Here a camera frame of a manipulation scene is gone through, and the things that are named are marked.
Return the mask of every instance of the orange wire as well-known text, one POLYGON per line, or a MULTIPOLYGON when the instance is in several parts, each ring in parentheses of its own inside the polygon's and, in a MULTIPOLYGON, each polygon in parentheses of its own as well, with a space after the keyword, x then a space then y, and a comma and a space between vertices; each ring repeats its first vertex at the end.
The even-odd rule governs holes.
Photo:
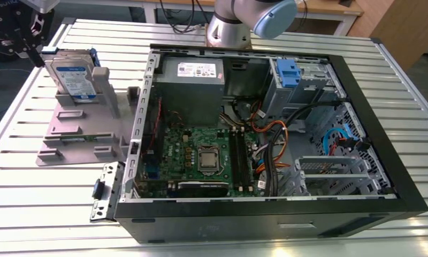
MULTIPOLYGON (((287 148, 287 142, 288 142, 288 130, 287 130, 287 126, 286 126, 286 123, 282 121, 282 120, 275 120, 272 121, 266 127, 263 128, 259 128, 256 127, 255 123, 254 123, 254 119, 256 117, 256 114, 260 110, 260 107, 262 107, 262 103, 259 103, 259 107, 258 107, 258 110, 255 111, 255 113, 252 114, 251 116, 251 125, 252 125, 252 129, 256 131, 256 132, 266 132, 268 131, 276 124, 280 124, 283 126, 283 129, 284 129, 284 132, 286 132, 286 141, 284 141, 284 145, 283 145, 283 148, 280 149, 280 152, 279 152, 279 155, 274 158, 274 161, 276 163, 276 166, 279 167, 279 159, 283 157, 284 155, 284 151, 286 151, 286 148, 287 148)), ((264 164, 262 166, 259 166, 258 168, 258 172, 263 171, 264 170, 264 164)))

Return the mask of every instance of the power cable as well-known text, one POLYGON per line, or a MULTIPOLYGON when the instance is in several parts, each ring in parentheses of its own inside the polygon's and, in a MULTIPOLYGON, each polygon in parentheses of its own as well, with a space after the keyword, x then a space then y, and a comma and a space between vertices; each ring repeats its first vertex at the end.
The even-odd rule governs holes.
POLYGON ((170 26, 171 26, 171 28, 172 28, 172 31, 175 32, 175 34, 182 35, 182 34, 184 34, 184 33, 192 32, 192 31, 195 31, 195 30, 198 29, 196 27, 191 29, 191 24, 192 24, 194 16, 195 16, 195 0, 192 0, 192 14, 191 14, 191 16, 190 16, 190 22, 188 22, 188 25, 187 25, 187 27, 186 27, 184 30, 180 30, 179 28, 176 28, 176 25, 170 21, 170 18, 168 18, 168 16, 167 16, 167 9, 164 8, 164 3, 163 3, 162 0, 160 0, 160 7, 162 7, 162 9, 163 9, 163 11, 164 11, 166 21, 167 21, 167 23, 170 24, 170 26))
POLYGON ((303 3, 304 3, 303 18, 300 19, 299 27, 298 27, 295 30, 292 30, 291 32, 299 31, 299 30, 303 28, 304 23, 307 23, 307 18, 308 18, 308 4, 307 4, 307 0, 303 0, 303 3))

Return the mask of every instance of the side panel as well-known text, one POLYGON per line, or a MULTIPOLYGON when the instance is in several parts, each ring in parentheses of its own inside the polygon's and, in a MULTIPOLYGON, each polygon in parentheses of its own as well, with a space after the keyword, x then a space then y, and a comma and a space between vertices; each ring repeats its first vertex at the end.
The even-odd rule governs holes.
POLYGON ((271 240, 345 237, 386 222, 393 216, 362 213, 220 217, 120 218, 139 243, 271 240))

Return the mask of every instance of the sticker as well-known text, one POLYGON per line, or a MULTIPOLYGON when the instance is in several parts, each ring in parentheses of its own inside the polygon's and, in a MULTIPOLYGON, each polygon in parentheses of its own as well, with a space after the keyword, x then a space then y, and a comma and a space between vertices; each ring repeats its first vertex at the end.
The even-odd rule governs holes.
POLYGON ((264 189, 266 186, 267 186, 267 182, 264 182, 263 180, 259 180, 258 188, 264 189))
POLYGON ((214 63, 180 63, 178 64, 179 77, 216 77, 216 65, 214 63))
POLYGON ((258 115, 264 118, 264 116, 267 115, 262 110, 258 110, 258 115))
POLYGON ((92 82, 86 79, 88 74, 84 67, 58 67, 59 77, 68 93, 80 101, 90 102, 96 97, 92 82))

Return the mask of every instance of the aluminum table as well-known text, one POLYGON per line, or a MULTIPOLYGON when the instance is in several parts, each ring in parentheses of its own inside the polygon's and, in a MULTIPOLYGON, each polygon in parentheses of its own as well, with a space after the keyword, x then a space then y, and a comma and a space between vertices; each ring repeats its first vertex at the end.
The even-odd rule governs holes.
MULTIPOLYGON (((71 21, 51 45, 94 46, 119 92, 142 83, 151 43, 204 45, 204 30, 175 35, 167 25, 71 21)), ((428 204, 428 103, 385 46, 365 38, 291 33, 275 40, 252 36, 252 44, 255 49, 345 56, 428 204)), ((343 239, 139 245, 120 225, 90 223, 91 193, 103 164, 35 164, 55 93, 47 71, 34 69, 0 123, 0 254, 428 256, 428 212, 343 239)))

